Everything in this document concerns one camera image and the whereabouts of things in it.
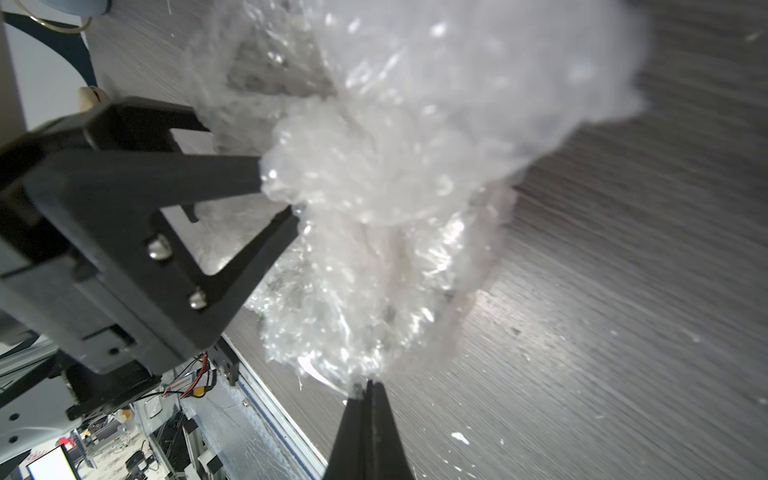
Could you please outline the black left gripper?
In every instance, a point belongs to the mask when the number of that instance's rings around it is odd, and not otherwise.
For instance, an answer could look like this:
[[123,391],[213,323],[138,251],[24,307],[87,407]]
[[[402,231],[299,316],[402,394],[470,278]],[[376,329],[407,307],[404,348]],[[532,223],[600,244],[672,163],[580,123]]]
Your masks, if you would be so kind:
[[204,129],[187,106],[129,97],[2,146],[1,310],[57,348],[3,408],[60,375],[71,420],[125,405],[212,346],[296,238],[286,208],[201,270],[164,209],[261,190],[257,158],[186,154],[171,135]]

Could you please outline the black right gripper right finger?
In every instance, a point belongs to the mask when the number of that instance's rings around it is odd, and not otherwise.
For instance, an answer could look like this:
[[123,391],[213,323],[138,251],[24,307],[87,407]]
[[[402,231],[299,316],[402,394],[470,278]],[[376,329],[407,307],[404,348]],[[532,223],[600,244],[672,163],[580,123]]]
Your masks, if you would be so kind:
[[367,384],[367,478],[414,479],[386,389],[373,381]]

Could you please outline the bubble wrap sheet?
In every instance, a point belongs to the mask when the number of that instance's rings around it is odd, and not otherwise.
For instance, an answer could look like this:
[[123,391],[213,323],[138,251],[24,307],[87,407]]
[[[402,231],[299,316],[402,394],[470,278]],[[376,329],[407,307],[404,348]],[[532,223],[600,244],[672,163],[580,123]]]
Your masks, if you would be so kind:
[[637,115],[632,1],[217,1],[188,98],[262,191],[201,204],[215,272],[279,208],[297,236],[250,292],[269,361],[350,394],[452,350],[517,186],[579,128]]

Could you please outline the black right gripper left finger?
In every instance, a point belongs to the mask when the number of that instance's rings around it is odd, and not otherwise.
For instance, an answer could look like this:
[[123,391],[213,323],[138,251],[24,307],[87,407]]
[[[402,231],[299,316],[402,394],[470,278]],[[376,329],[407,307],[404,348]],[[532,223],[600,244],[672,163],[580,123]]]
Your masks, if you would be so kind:
[[347,400],[328,458],[323,480],[358,480],[365,478],[363,407],[366,388],[357,384]]

